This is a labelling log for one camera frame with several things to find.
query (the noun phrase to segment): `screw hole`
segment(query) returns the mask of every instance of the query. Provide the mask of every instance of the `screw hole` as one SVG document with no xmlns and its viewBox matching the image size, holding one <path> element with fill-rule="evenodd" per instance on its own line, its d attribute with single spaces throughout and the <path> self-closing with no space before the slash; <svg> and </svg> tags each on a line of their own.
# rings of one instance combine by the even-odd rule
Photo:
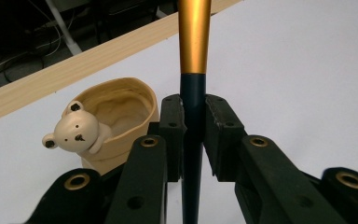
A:
<svg viewBox="0 0 358 224">
<path fill-rule="evenodd" d="M 143 147 L 154 147 L 157 144 L 158 140 L 156 138 L 145 138 L 142 140 L 141 145 Z"/>
<path fill-rule="evenodd" d="M 135 210 L 135 209 L 140 209 L 142 206 L 144 206 L 144 203 L 145 203 L 145 199 L 143 197 L 135 196 L 127 201 L 127 206 L 130 209 Z"/>
<path fill-rule="evenodd" d="M 69 177 L 65 181 L 64 186 L 66 189 L 69 190 L 77 190 L 77 189 L 83 189 L 88 185 L 89 182 L 90 182 L 90 176 L 86 173 L 83 173 L 83 174 L 72 175 L 71 177 Z"/>
<path fill-rule="evenodd" d="M 300 207 L 309 208 L 312 207 L 312 200 L 306 196 L 298 195 L 296 196 L 296 202 Z"/>
<path fill-rule="evenodd" d="M 256 147 L 266 147 L 269 143 L 262 139 L 262 138 L 252 138 L 251 139 L 251 143 L 252 145 L 256 146 Z"/>
<path fill-rule="evenodd" d="M 343 185 L 352 189 L 358 189 L 358 176 L 348 172 L 338 172 L 336 179 Z"/>
</svg>

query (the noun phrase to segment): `cream ceramic pot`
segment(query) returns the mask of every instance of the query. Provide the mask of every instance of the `cream ceramic pot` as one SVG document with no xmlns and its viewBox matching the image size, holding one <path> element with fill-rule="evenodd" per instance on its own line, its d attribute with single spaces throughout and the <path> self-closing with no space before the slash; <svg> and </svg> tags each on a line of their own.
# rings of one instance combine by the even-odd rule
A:
<svg viewBox="0 0 358 224">
<path fill-rule="evenodd" d="M 77 122 L 63 121 L 69 116 Z M 80 93 L 62 113 L 54 133 L 44 137 L 43 144 L 48 148 L 60 147 L 56 143 L 61 138 L 64 144 L 65 140 L 75 139 L 75 144 L 87 145 L 63 149 L 76 152 L 82 158 L 83 167 L 104 175 L 127 160 L 133 141 L 146 135 L 149 122 L 158 121 L 158 118 L 156 95 L 150 87 L 133 77 L 114 79 Z M 68 127 L 63 131 L 65 136 L 59 126 Z M 87 129 L 89 135 L 80 132 L 84 126 L 90 127 Z"/>
</svg>

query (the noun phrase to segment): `white table surface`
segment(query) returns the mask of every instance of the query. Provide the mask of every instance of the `white table surface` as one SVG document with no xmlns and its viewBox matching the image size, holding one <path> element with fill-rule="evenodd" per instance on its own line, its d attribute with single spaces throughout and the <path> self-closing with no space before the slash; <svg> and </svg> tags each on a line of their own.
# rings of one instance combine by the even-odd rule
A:
<svg viewBox="0 0 358 224">
<path fill-rule="evenodd" d="M 0 118 L 0 223 L 21 223 L 80 159 L 41 144 L 83 90 L 138 77 L 158 101 L 179 92 L 178 35 Z M 247 0 L 213 16 L 207 92 L 226 98 L 247 133 L 265 135 L 302 171 L 358 171 L 358 1 Z M 233 184 L 204 156 L 200 223 L 244 223 Z M 181 223 L 180 184 L 168 223 Z"/>
</svg>

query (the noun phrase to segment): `cable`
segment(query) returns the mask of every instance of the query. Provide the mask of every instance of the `cable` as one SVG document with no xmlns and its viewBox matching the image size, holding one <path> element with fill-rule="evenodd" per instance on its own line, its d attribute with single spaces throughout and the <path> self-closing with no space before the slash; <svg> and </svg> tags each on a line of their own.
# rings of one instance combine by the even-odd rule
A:
<svg viewBox="0 0 358 224">
<path fill-rule="evenodd" d="M 74 21 L 74 19 L 75 19 L 75 12 L 76 12 L 76 9 L 73 8 L 72 18 L 71 18 L 71 20 L 69 21 L 69 24 L 68 24 L 68 30 L 71 28 L 72 23 L 73 23 L 73 21 Z M 52 41 L 52 42 L 50 42 L 50 43 L 47 43 L 47 44 L 43 44 L 43 45 L 41 45 L 41 46 L 38 46 L 38 47 L 36 47 L 36 48 L 37 48 L 37 49 L 40 49 L 40 48 L 45 47 L 45 46 L 47 46 L 47 45 L 51 45 L 51 44 L 53 44 L 53 43 L 55 43 L 55 42 L 57 42 L 57 41 L 59 41 L 59 38 L 55 39 L 54 41 Z"/>
<path fill-rule="evenodd" d="M 28 0 L 28 2 L 29 2 L 31 5 L 33 5 L 40 13 L 42 13 L 42 15 L 45 16 L 45 17 L 48 19 L 48 21 L 53 22 L 53 21 L 51 20 L 51 18 L 50 18 L 48 15 L 46 15 L 46 13 L 43 12 L 42 9 L 40 9 L 37 5 L 35 5 L 31 0 Z M 45 56 L 49 56 L 49 55 L 51 55 L 52 53 L 55 53 L 55 52 L 60 48 L 62 36 L 61 36 L 61 34 L 60 34 L 60 31 L 59 31 L 58 28 L 57 28 L 57 25 L 54 26 L 54 29 L 55 29 L 56 32 L 57 32 L 58 39 L 59 39 L 60 42 L 58 43 L 57 48 L 56 48 L 55 50 L 53 50 L 53 52 L 51 52 L 50 54 L 47 54 L 47 55 L 45 55 Z"/>
<path fill-rule="evenodd" d="M 43 61 L 43 56 L 37 55 L 37 54 L 31 54 L 31 53 L 25 54 L 25 55 L 21 56 L 20 58 L 12 60 L 12 61 L 10 61 L 10 63 L 6 63 L 4 65 L 4 69 L 2 71 L 5 80 L 9 83 L 13 82 L 14 80 L 9 78 L 10 72 L 18 71 L 19 65 L 22 65 L 24 63 L 29 63 L 30 61 L 34 61 L 37 59 L 40 60 L 40 62 L 41 62 L 41 68 L 36 68 L 35 71 L 45 68 L 45 62 Z"/>
<path fill-rule="evenodd" d="M 53 41 L 53 40 L 52 40 L 52 34 L 48 31 L 47 25 L 44 24 L 43 26 L 44 26 L 43 32 L 48 34 L 48 43 L 47 43 L 47 44 L 40 45 L 40 46 L 38 46 L 38 47 L 35 47 L 35 49 L 40 49 L 40 48 L 42 48 L 42 47 L 48 46 L 48 49 L 46 49 L 46 52 L 41 53 L 41 55 L 46 55 L 46 54 L 48 54 L 49 52 L 51 52 L 52 44 L 53 44 L 54 42 L 58 41 L 58 38 Z"/>
<path fill-rule="evenodd" d="M 16 58 L 18 58 L 18 57 L 20 57 L 20 56 L 22 56 L 22 55 L 24 55 L 24 54 L 26 54 L 26 53 L 27 53 L 27 52 L 23 52 L 23 53 L 21 53 L 21 54 L 18 54 L 18 55 L 16 55 L 16 56 L 13 56 L 13 57 L 9 58 L 9 59 L 5 60 L 4 62 L 0 63 L 0 66 L 1 66 L 2 64 L 8 63 L 8 62 L 10 62 L 11 60 L 16 59 Z"/>
</svg>

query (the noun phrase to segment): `black floor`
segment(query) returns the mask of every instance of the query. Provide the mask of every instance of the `black floor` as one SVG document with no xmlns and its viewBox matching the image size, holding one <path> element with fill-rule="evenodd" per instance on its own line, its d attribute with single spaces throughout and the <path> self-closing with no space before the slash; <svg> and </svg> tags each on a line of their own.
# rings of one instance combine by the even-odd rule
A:
<svg viewBox="0 0 358 224">
<path fill-rule="evenodd" d="M 174 11 L 173 5 L 168 3 L 161 5 L 159 10 L 166 15 Z M 115 38 L 150 22 L 151 15 L 134 15 L 132 20 L 112 22 L 110 31 Z M 98 46 L 94 22 L 87 9 L 65 23 L 67 27 L 70 25 L 71 36 L 83 51 Z M 106 33 L 102 33 L 102 41 L 107 40 Z M 32 49 L 0 53 L 0 87 L 72 57 L 54 26 L 43 26 L 34 31 L 33 46 Z"/>
</svg>

